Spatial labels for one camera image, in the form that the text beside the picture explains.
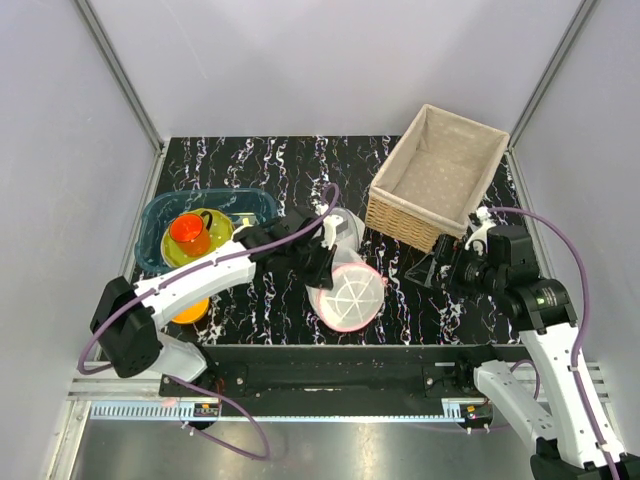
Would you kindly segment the pink-trimmed mesh laundry bag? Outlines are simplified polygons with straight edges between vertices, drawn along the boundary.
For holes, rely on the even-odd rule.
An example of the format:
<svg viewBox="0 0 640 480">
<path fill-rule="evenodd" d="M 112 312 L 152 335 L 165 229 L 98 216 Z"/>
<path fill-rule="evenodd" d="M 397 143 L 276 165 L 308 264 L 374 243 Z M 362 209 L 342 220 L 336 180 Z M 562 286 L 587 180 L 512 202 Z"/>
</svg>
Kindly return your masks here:
<svg viewBox="0 0 640 480">
<path fill-rule="evenodd" d="M 338 248 L 331 275 L 332 289 L 307 287 L 310 305 L 331 330 L 349 333 L 361 330 L 384 304 L 385 281 L 356 251 Z"/>
</svg>

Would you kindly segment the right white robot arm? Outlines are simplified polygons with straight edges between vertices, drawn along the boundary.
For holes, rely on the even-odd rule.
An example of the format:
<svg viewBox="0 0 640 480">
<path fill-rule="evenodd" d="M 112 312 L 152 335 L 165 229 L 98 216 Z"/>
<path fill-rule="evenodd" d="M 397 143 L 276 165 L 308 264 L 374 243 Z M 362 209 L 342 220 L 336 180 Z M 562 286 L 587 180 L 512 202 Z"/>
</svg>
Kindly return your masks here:
<svg viewBox="0 0 640 480">
<path fill-rule="evenodd" d="M 415 267 L 427 287 L 489 296 L 525 346 L 548 405 L 542 407 L 491 347 L 456 362 L 454 384 L 481 394 L 530 449 L 536 479 L 636 479 L 639 458 L 613 431 L 582 356 L 571 356 L 577 315 L 561 282 L 541 275 L 522 226 L 488 223 L 463 242 L 442 234 Z"/>
</svg>

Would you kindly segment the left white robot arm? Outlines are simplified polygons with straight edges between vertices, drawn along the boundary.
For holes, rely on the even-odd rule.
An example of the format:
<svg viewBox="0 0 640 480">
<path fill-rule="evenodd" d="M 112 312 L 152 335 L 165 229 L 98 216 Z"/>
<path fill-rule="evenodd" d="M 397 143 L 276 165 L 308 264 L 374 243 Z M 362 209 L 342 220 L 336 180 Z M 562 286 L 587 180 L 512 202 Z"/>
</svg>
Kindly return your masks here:
<svg viewBox="0 0 640 480">
<path fill-rule="evenodd" d="M 147 370 L 173 376 L 196 396 L 215 386 L 216 372 L 201 348 L 163 334 L 178 314 L 220 292 L 253 281 L 258 273 L 284 270 L 304 285 L 333 286 L 338 216 L 297 207 L 264 224 L 242 227 L 212 253 L 133 286 L 124 277 L 107 283 L 90 323 L 120 378 Z"/>
</svg>

